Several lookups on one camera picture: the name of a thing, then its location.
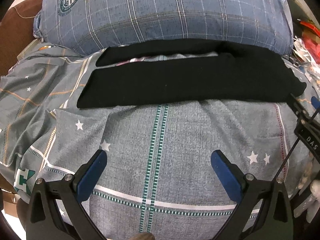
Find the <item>brown fabric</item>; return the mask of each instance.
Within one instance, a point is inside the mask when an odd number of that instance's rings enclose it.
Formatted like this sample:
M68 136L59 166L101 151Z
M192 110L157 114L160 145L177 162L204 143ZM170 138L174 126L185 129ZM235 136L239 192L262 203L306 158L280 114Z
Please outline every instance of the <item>brown fabric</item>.
M16 192L13 186L1 174L0 174L0 188L3 188L6 191L10 191L10 192Z
M0 23L0 76L7 75L17 63L17 55L33 41L34 18L22 17L36 16L42 8L42 0L25 0L15 8L10 8Z

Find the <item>black towel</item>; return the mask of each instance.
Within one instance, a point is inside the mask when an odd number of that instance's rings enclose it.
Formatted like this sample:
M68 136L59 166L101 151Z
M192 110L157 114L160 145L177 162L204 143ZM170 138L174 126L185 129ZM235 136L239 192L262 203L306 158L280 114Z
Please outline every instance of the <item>black towel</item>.
M215 57L133 62L95 69L78 108L162 104L186 100L236 99L285 102L300 96L306 83L295 77L281 56L252 45L201 39L158 40L108 48L96 66L135 57L204 54Z

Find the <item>blanket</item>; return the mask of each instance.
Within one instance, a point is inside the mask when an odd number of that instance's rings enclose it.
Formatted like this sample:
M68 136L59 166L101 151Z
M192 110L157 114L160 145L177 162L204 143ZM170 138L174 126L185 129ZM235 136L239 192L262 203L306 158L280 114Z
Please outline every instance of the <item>blanket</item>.
M73 174L100 148L108 165L83 206L107 238L152 232L158 240L211 239L235 207L211 167L212 151L220 149L243 173L271 180L296 140L296 116L285 103L236 100L78 109L102 53L82 58L71 49L39 43L1 77L1 174L29 202L37 178ZM298 100L312 114L314 89L285 63L308 84ZM289 195L307 161L308 150L299 142L280 174ZM61 201L58 206L70 223ZM259 205L247 227L258 211Z

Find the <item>plaid pattern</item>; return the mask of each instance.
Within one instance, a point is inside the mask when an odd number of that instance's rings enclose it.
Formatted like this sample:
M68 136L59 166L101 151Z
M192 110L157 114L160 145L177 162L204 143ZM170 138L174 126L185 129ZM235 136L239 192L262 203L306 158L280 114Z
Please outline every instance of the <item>plaid pattern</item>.
M69 11L61 14L61 4L68 2ZM180 38L234 41L287 54L292 21L286 0L43 0L34 35L82 55Z
M78 109L102 52L82 58L70 49L39 43L1 77L0 173L29 202L37 178L62 179L103 148L108 165L82 205L105 237L128 240L149 231L157 240L212 239L235 203L210 165L211 152L220 149L244 173L271 180L296 140L297 117L287 104L235 100ZM286 65L307 82L298 99L312 114L315 90L299 69ZM308 160L308 149L298 143L281 173L288 194ZM61 201L57 204L70 222ZM259 205L246 228L258 211Z

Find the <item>metal bolt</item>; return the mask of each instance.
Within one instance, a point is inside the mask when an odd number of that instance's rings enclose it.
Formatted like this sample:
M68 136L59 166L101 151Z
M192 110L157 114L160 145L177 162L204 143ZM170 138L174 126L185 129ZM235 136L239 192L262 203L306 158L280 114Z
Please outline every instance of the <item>metal bolt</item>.
M72 178L73 178L73 175L72 175L72 174L67 174L66 176L64 176L64 179L65 179L66 181L72 180Z
M43 181L43 179L39 178L39 179L36 180L36 184L40 184L40 183L42 183L42 181Z
M248 173L248 174L245 175L245 179L246 180L253 180L254 176L252 174Z
M276 178L276 182L278 182L278 183L282 183L283 182L283 179L281 179L281 178Z

